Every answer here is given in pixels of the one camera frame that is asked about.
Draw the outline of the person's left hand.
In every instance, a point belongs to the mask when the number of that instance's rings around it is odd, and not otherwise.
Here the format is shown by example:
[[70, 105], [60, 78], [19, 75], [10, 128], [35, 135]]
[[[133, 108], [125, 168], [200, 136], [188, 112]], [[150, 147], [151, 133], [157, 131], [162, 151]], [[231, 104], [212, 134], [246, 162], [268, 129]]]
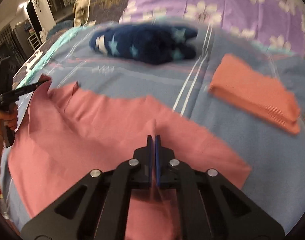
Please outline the person's left hand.
[[18, 106], [15, 103], [10, 112], [0, 110], [0, 135], [3, 137], [2, 125], [15, 131], [18, 126]]

